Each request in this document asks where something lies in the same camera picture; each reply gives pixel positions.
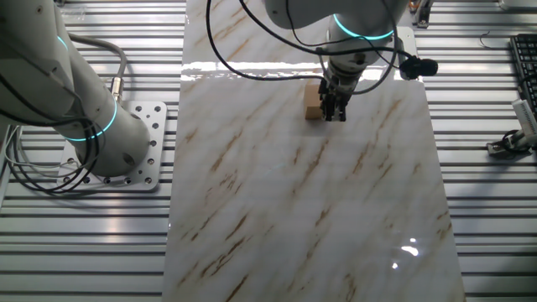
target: blue led ring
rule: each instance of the blue led ring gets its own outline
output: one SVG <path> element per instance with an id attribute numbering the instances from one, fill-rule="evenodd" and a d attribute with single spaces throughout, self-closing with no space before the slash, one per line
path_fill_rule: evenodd
<path id="1" fill-rule="evenodd" d="M 96 135 L 93 135 L 92 137 L 90 137 L 90 139 L 93 139 L 95 137 L 98 137 L 99 135 L 103 134 L 107 129 L 110 128 L 110 126 L 112 125 L 112 123 L 114 122 L 114 119 L 116 119 L 116 113 L 117 113 L 117 102 L 114 102 L 114 104 L 116 105 L 114 107 L 114 115 L 112 116 L 112 119 L 110 120 L 110 122 L 108 123 L 108 125 L 106 127 L 104 127 L 102 129 L 102 131 L 100 131 L 99 133 L 97 133 Z M 73 141 L 73 142 L 84 142 L 85 140 L 87 140 L 87 138 L 65 138 L 65 139 L 69 139 L 70 141 Z"/>
<path id="2" fill-rule="evenodd" d="M 368 39 L 368 40 L 378 40 L 378 39 L 384 39 L 384 38 L 387 38 L 389 37 L 390 35 L 392 35 L 394 33 L 394 31 L 390 31 L 389 33 L 387 34 L 383 34 L 383 35 L 379 35 L 379 36 L 362 36 L 361 34 L 355 34 L 353 33 L 352 31 L 348 30 L 345 26 L 343 26 L 343 24 L 341 24 L 341 22 L 339 22 L 339 20 L 337 19 L 337 16 L 334 15 L 334 20 L 336 21 L 336 24 L 337 26 L 339 26 L 339 28 L 345 32 L 345 34 L 348 34 L 350 35 L 351 37 L 353 38 L 364 38 L 364 39 Z"/>

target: cable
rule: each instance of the cable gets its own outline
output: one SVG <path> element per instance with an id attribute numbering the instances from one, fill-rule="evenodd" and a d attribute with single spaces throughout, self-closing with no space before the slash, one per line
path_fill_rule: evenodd
<path id="1" fill-rule="evenodd" d="M 280 40 L 281 42 L 291 46 L 291 47 L 294 47 L 296 49 L 299 49 L 299 50 L 302 50 L 308 54 L 313 54 L 313 55 L 350 55 L 350 54 L 356 54 L 356 53 L 362 53 L 362 52 L 367 52 L 367 51 L 374 51 L 374 50 L 387 50 L 387 51 L 392 51 L 395 53 L 399 53 L 399 54 L 402 54 L 404 56 L 406 56 L 407 58 L 411 58 L 412 55 L 407 53 L 406 51 L 402 50 L 402 49 L 397 49 L 397 44 L 398 44 L 398 40 L 399 40 L 399 36 L 398 36 L 398 32 L 397 32 L 397 24 L 395 23 L 395 20 L 394 20 L 394 16 L 392 16 L 391 13 L 389 13 L 389 17 L 392 21 L 392 24 L 394 26 L 394 43 L 395 43 L 395 48 L 391 48 L 391 47 L 383 47 L 383 46 L 378 46 L 378 47 L 374 47 L 374 48 L 365 48 L 365 49 L 347 49 L 347 50 L 342 50 L 342 51 L 325 51 L 321 48 L 317 48 L 316 50 L 312 50 L 312 49 L 309 49 L 309 48 L 306 48 L 304 46 L 300 46 L 300 45 L 297 45 L 293 42 L 290 42 L 288 41 L 287 39 L 279 36 L 278 34 L 276 34 L 274 31 L 272 31 L 271 29 L 269 29 L 265 24 L 263 24 L 248 8 L 248 6 L 246 5 L 246 3 L 244 2 L 244 0 L 238 0 L 240 3 L 241 3 L 241 6 L 242 6 L 242 9 L 244 9 L 244 11 L 246 12 L 246 14 L 259 26 L 261 27 L 264 31 L 266 31 L 267 33 L 269 33 L 270 35 L 272 35 L 273 37 L 275 37 L 276 39 Z M 381 2 L 383 3 L 384 7 L 386 7 L 386 10 L 389 12 L 389 7 L 388 5 L 386 4 L 386 2 L 384 0 L 381 0 Z M 210 6 L 211 6 L 211 0 L 207 0 L 207 15 L 208 16 L 210 14 Z M 372 90 L 374 90 L 375 88 L 379 87 L 385 80 L 386 78 L 388 77 L 389 73 L 391 72 L 392 68 L 394 67 L 394 62 L 395 62 L 395 59 L 396 59 L 396 56 L 393 55 L 392 56 L 392 60 L 390 61 L 390 64 L 388 65 L 388 69 L 384 72 L 383 76 L 381 76 L 381 78 L 375 83 L 373 84 L 371 87 L 369 88 L 366 88 L 362 91 L 354 91 L 354 92 L 350 92 L 350 91 L 345 91 L 343 89 L 341 89 L 339 86 L 334 86 L 335 89 L 337 89 L 339 92 L 341 93 L 345 93 L 345 94 L 351 94 L 351 95 L 360 95 L 360 94 L 364 94 L 364 93 L 367 93 L 367 92 L 370 92 Z"/>
<path id="2" fill-rule="evenodd" d="M 337 40 L 337 41 L 328 41 L 328 42 L 324 42 L 324 43 L 318 43 L 318 44 L 307 44 L 307 43 L 304 43 L 300 40 L 299 36 L 296 34 L 296 30 L 295 30 L 295 25 L 293 24 L 293 19 L 291 18 L 291 12 L 289 11 L 289 0 L 285 0 L 285 12 L 287 13 L 287 18 L 289 19 L 289 23 L 291 25 L 291 30 L 293 31 L 293 35 L 295 37 L 295 39 L 300 43 L 302 44 L 303 46 L 308 46 L 308 47 L 319 47 L 319 46 L 324 46 L 324 45 L 329 45 L 329 44 L 338 44 L 338 43 L 342 43 L 342 42 L 347 42 L 347 41 L 350 41 L 350 40 L 354 40 L 354 39 L 362 39 L 362 40 L 365 40 L 366 42 L 369 43 L 369 45 L 374 48 L 375 45 L 373 45 L 373 43 L 366 37 L 363 37 L 363 36 L 358 36 L 358 37 L 349 37 L 349 38 L 345 38 L 345 39 L 340 39 L 340 40 Z M 377 53 L 377 55 L 386 63 L 389 64 L 388 60 L 386 60 L 386 58 L 384 58 L 380 52 L 378 50 L 375 49 L 375 52 Z"/>
<path id="3" fill-rule="evenodd" d="M 88 130 L 85 130 L 85 135 L 86 137 L 91 137 L 91 135 L 95 135 L 96 134 L 96 129 L 95 128 L 91 128 L 91 131 L 88 131 Z M 91 141 L 93 140 L 88 140 L 87 143 L 86 143 L 86 156 L 84 158 L 84 160 L 82 161 L 84 164 L 86 164 L 88 162 L 88 159 L 89 159 L 89 156 L 90 156 L 90 152 L 91 152 Z M 99 142 L 98 142 L 98 139 L 95 139 L 95 146 L 96 146 L 96 152 L 99 151 Z M 19 161 L 19 158 L 18 158 L 18 154 L 17 154 L 17 150 L 16 150 L 16 146 L 14 144 L 12 144 L 12 148 L 13 148 L 13 155 L 14 155 L 14 158 Z M 8 165 L 9 165 L 9 168 L 13 174 L 13 176 L 17 179 L 17 181 L 23 185 L 24 187 L 28 188 L 28 189 L 31 189 L 31 190 L 37 190 L 37 191 L 40 191 L 40 192 L 43 192 L 45 194 L 48 194 L 48 195 L 57 195 L 57 194 L 64 194 L 64 193 L 67 193 L 67 192 L 71 192 L 73 191 L 73 189 L 75 189 L 78 185 L 80 185 L 82 183 L 82 181 L 84 181 L 86 179 L 86 177 L 91 173 L 91 171 L 93 170 L 93 168 L 95 167 L 95 164 L 96 164 L 96 160 L 93 160 L 93 162 L 91 163 L 91 166 L 90 168 L 86 171 L 86 173 L 80 178 L 80 180 L 72 185 L 70 188 L 68 189 L 63 189 L 65 188 L 67 185 L 70 185 L 72 182 L 74 182 L 74 180 L 81 174 L 82 172 L 82 169 L 78 169 L 75 173 L 75 176 L 73 176 L 72 178 L 70 178 L 69 180 L 67 180 L 63 185 L 59 185 L 55 188 L 49 188 L 49 189 L 46 189 L 44 188 L 43 186 L 41 185 L 38 185 L 34 180 L 31 179 L 31 177 L 28 176 L 28 174 L 26 173 L 26 171 L 24 171 L 23 167 L 20 167 L 20 166 L 16 166 L 16 165 L 12 165 L 11 163 L 8 162 Z M 30 186 L 28 184 L 26 184 L 16 173 L 15 171 L 15 167 L 18 167 L 20 173 L 24 176 L 24 178 L 27 180 L 27 182 L 31 183 L 33 186 Z"/>
<path id="4" fill-rule="evenodd" d="M 123 78 L 123 75 L 125 74 L 125 69 L 127 68 L 127 56 L 125 55 L 125 52 L 123 51 L 123 49 L 121 49 L 119 46 L 109 43 L 107 41 L 88 38 L 88 37 L 82 37 L 82 36 L 71 34 L 71 33 L 69 33 L 69 38 L 71 39 L 71 41 L 74 41 L 77 43 L 99 46 L 99 47 L 108 49 L 118 54 L 121 61 L 119 63 L 119 70 L 117 71 L 116 77 Z"/>
<path id="5" fill-rule="evenodd" d="M 245 74 L 239 70 L 234 69 L 231 67 L 226 60 L 220 55 L 220 52 L 216 48 L 215 41 L 212 37 L 212 31 L 211 31 L 211 0 L 207 0 L 207 8 L 206 8 L 206 28 L 207 28 L 207 37 L 209 39 L 209 44 L 211 44 L 212 51 L 215 53 L 216 57 L 221 61 L 224 66 L 226 66 L 231 72 L 242 76 L 249 80 L 256 80 L 256 81 L 288 81 L 288 80 L 303 80 L 303 79 L 318 79 L 323 80 L 324 78 L 320 75 L 293 75 L 293 76 L 279 76 L 279 77 L 262 77 L 262 76 L 255 76 L 255 75 L 249 75 Z"/>
<path id="6" fill-rule="evenodd" d="M 274 31 L 272 31 L 271 29 L 269 29 L 265 24 L 263 24 L 263 22 L 261 22 L 253 13 L 252 11 L 250 11 L 250 9 L 248 8 L 248 6 L 246 5 L 246 3 L 244 2 L 244 0 L 238 0 L 240 3 L 241 3 L 241 6 L 242 6 L 242 9 L 244 9 L 244 12 L 246 12 L 246 14 L 252 19 L 252 21 L 254 21 L 259 27 L 261 27 L 264 31 L 266 31 L 268 34 L 272 35 L 273 37 L 275 37 L 276 39 L 280 40 L 281 42 L 291 46 L 291 47 L 294 47 L 298 50 L 302 50 L 308 54 L 312 54 L 312 55 L 351 55 L 351 54 L 356 54 L 356 53 L 362 53 L 362 52 L 368 52 L 368 51 L 374 51 L 374 50 L 379 50 L 379 51 L 391 51 L 391 52 L 397 52 L 398 54 L 402 54 L 404 56 L 406 56 L 407 58 L 411 58 L 412 55 L 409 54 L 408 52 L 402 50 L 402 49 L 395 49 L 395 48 L 392 48 L 392 47 L 385 47 L 385 46 L 376 46 L 374 48 L 362 48 L 362 49 L 347 49 L 347 50 L 340 50 L 340 51 L 326 51 L 326 50 L 313 50 L 313 49 L 309 49 L 309 48 L 306 48 L 304 46 L 300 46 L 300 45 L 297 45 L 281 36 L 279 36 L 278 34 L 276 34 Z"/>
<path id="7" fill-rule="evenodd" d="M 386 10 L 389 12 L 389 7 L 388 7 L 388 4 L 386 4 L 386 2 L 384 0 L 381 0 L 381 2 L 383 3 L 384 7 L 386 7 Z M 395 19 L 394 19 L 394 16 L 392 16 L 391 13 L 388 14 L 391 21 L 392 21 L 392 25 L 394 26 L 394 46 L 397 48 L 397 41 L 399 40 L 399 36 L 398 36 L 398 33 L 397 33 L 397 24 L 395 23 Z M 334 87 L 334 89 L 336 89 L 337 91 L 341 92 L 341 93 L 345 93 L 345 94 L 350 94 L 350 95 L 353 95 L 353 96 L 356 96 L 356 95 L 362 95 L 362 94 L 365 94 L 365 93 L 368 93 L 374 89 L 376 89 L 377 87 L 379 87 L 385 80 L 386 78 L 388 78 L 388 75 L 389 73 L 392 71 L 392 68 L 394 67 L 394 62 L 395 62 L 395 59 L 396 59 L 396 56 L 395 56 L 395 52 L 394 52 L 394 55 L 392 56 L 392 60 L 390 61 L 390 63 L 388 64 L 388 69 L 383 73 L 383 75 L 380 77 L 380 79 L 375 83 L 373 84 L 372 86 L 370 86 L 369 88 L 366 88 L 366 89 L 363 89 L 361 91 L 345 91 L 343 89 L 341 89 L 339 87 L 339 85 L 337 85 L 337 83 L 334 83 L 334 81 L 332 80 L 332 78 L 330 78 L 329 76 L 327 76 L 327 73 L 326 73 L 326 68 L 325 68 L 325 64 L 323 62 L 323 59 L 322 59 L 322 55 L 319 55 L 319 61 L 321 62 L 321 68 L 323 70 L 323 76 L 325 77 L 325 79 L 327 81 L 330 82 L 330 84 Z"/>
<path id="8" fill-rule="evenodd" d="M 74 173 L 75 176 L 73 176 L 72 179 L 69 179 L 68 181 L 66 181 L 63 185 L 59 185 L 55 188 L 50 188 L 50 189 L 46 189 L 40 185 L 38 185 L 35 181 L 33 181 L 31 179 L 31 177 L 29 177 L 29 175 L 26 173 L 26 171 L 23 169 L 23 166 L 21 165 L 17 165 L 17 164 L 14 164 L 13 162 L 10 162 L 8 161 L 8 166 L 10 168 L 10 170 L 12 171 L 12 174 L 14 175 L 14 177 L 21 183 L 21 185 L 25 186 L 26 188 L 28 189 L 31 189 L 31 190 L 37 190 L 37 191 L 41 191 L 41 192 L 44 192 L 44 193 L 47 193 L 47 194 L 58 194 L 58 193 L 65 193 L 65 192 L 69 192 L 69 191 L 72 191 L 73 189 L 75 189 L 90 173 L 91 171 L 93 170 L 93 168 L 95 167 L 95 164 L 96 164 L 96 160 L 93 160 L 92 162 L 89 162 L 89 157 L 90 157 L 90 154 L 91 154 L 91 146 L 92 145 L 95 145 L 95 157 L 98 157 L 99 153 L 100 153 L 100 149 L 99 149 L 99 142 L 98 142 L 98 139 L 91 139 L 92 135 L 96 135 L 96 127 L 99 127 L 99 125 L 93 123 L 89 118 L 87 118 L 84 114 L 84 112 L 82 113 L 82 117 L 74 117 L 74 118 L 67 118 L 67 119 L 64 119 L 64 120 L 57 120 L 57 119 L 54 119 L 53 117 L 47 115 L 46 113 L 44 112 L 41 112 L 38 108 L 34 107 L 30 102 L 28 102 L 28 100 L 26 100 L 22 95 L 20 95 L 20 93 L 18 93 L 11 85 L 9 82 L 5 81 L 5 78 L 3 78 L 4 81 L 0 81 L 2 82 L 2 84 L 4 86 L 6 86 L 6 88 L 11 91 L 13 93 L 13 95 L 20 101 L 22 102 L 28 109 L 32 110 L 33 112 L 39 114 L 40 116 L 42 117 L 46 117 L 46 118 L 49 118 L 49 119 L 52 119 L 53 122 L 36 122 L 36 121 L 30 121 L 30 120 L 27 120 L 25 118 L 21 118 L 21 117 L 16 117 L 8 112 L 5 112 L 4 110 L 1 110 L 0 109 L 0 114 L 4 115 L 5 117 L 8 117 L 16 122 L 21 122 L 21 123 L 24 123 L 24 124 L 28 124 L 28 125 L 32 125 L 32 126 L 38 126 L 38 127 L 57 127 L 57 126 L 65 126 L 65 125 L 68 125 L 68 124 L 72 124 L 73 122 L 78 122 L 81 124 L 82 126 L 82 129 L 84 130 L 84 134 L 85 134 L 85 137 L 86 137 L 86 157 L 84 158 L 84 160 L 82 161 L 82 163 L 84 165 L 86 164 L 91 164 L 90 168 L 87 170 L 86 174 L 82 177 L 81 180 L 79 180 L 75 185 L 71 186 L 69 189 L 66 189 L 66 190 L 63 190 L 63 188 L 65 188 L 67 185 L 70 185 L 72 182 L 74 182 L 74 180 L 76 179 L 76 177 L 78 177 L 80 175 L 80 173 L 83 171 L 83 169 L 81 169 L 79 167 L 79 169 L 77 169 Z M 13 140 L 13 136 L 16 138 L 17 137 L 17 134 L 16 134 L 16 130 L 14 129 L 13 132 L 10 133 L 10 138 Z M 16 146 L 16 143 L 12 143 L 10 142 L 11 146 L 13 147 L 13 156 L 15 158 L 14 162 L 20 162 L 19 158 L 18 158 L 18 152 L 17 152 L 17 146 Z M 27 182 L 31 183 L 33 186 L 30 186 L 28 184 L 26 184 L 22 179 L 20 179 L 20 177 L 18 177 L 18 175 L 16 174 L 16 171 L 15 171 L 15 168 L 18 168 L 18 170 L 20 171 L 20 173 L 24 176 L 24 178 L 27 180 Z"/>
<path id="9" fill-rule="evenodd" d="M 6 89 L 8 89 L 8 91 L 11 92 L 11 94 L 13 94 L 13 96 L 15 96 L 19 102 L 22 102 L 28 109 L 37 113 L 41 117 L 44 117 L 51 121 L 55 120 L 55 117 L 52 117 L 45 112 L 41 112 L 38 108 L 32 105 L 32 103 L 28 102 L 20 93 L 18 93 L 17 90 L 15 90 L 15 88 L 13 88 L 13 86 L 8 82 L 8 80 L 6 80 L 6 78 L 2 74 L 0 74 L 0 83 L 2 83 L 6 87 Z"/>

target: slotted metal rail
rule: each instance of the slotted metal rail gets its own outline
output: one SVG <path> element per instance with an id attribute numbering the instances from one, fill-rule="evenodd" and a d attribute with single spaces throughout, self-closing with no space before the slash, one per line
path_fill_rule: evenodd
<path id="1" fill-rule="evenodd" d="M 185 3 L 69 1 L 86 7 L 69 31 L 124 48 L 124 99 L 168 106 L 160 188 L 150 195 L 44 197 L 11 179 L 0 190 L 0 301 L 160 301 L 168 229 Z M 497 1 L 436 0 L 419 54 L 440 63 L 425 79 L 468 302 L 537 300 L 537 163 L 487 157 L 484 144 L 519 128 L 508 37 L 537 28 L 537 14 L 506 13 Z M 77 45 L 109 81 L 118 58 Z M 59 163 L 65 141 L 27 127 L 30 157 Z"/>

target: metal bracket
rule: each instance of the metal bracket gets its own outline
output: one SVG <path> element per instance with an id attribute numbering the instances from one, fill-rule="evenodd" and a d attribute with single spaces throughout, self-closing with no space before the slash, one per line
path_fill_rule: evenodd
<path id="1" fill-rule="evenodd" d="M 126 111 L 139 116 L 148 127 L 151 144 L 145 159 L 131 173 L 122 176 L 101 177 L 90 174 L 76 188 L 76 191 L 151 192 L 157 189 L 164 146 L 164 129 L 167 115 L 166 104 L 163 102 L 132 101 L 123 102 L 122 105 Z M 81 164 L 76 157 L 75 148 L 70 143 L 66 143 L 61 162 L 67 163 L 71 160 Z M 64 165 L 60 168 L 59 174 L 68 174 L 73 169 L 76 169 L 75 164 Z M 66 180 L 58 179 L 58 184 L 64 181 Z"/>
<path id="2" fill-rule="evenodd" d="M 416 25 L 418 29 L 426 29 L 429 27 L 430 9 L 433 6 L 434 0 L 418 0 L 419 4 L 416 6 L 410 6 L 410 12 L 414 14 L 413 25 Z"/>

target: metal base plate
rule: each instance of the metal base plate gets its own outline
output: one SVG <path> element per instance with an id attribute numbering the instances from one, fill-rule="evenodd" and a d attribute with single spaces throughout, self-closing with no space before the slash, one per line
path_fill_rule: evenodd
<path id="1" fill-rule="evenodd" d="M 155 141 L 156 145 L 150 146 L 145 159 L 133 169 L 129 174 L 118 177 L 102 177 L 90 174 L 85 182 L 82 182 L 75 191 L 114 191 L 114 192 L 149 192 L 157 189 L 159 185 L 160 161 L 164 146 L 164 130 L 167 115 L 166 104 L 163 102 L 123 102 L 123 108 L 127 112 L 131 112 L 139 116 L 146 124 L 149 130 L 151 141 Z M 154 128 L 153 124 L 158 123 L 160 127 Z M 74 159 L 75 162 L 81 164 L 76 157 L 75 148 L 66 143 L 64 153 L 61 159 L 62 163 Z M 75 164 L 67 164 L 60 168 L 60 175 L 68 174 L 73 169 L 76 169 Z M 62 184 L 63 179 L 58 179 L 58 184 Z"/>

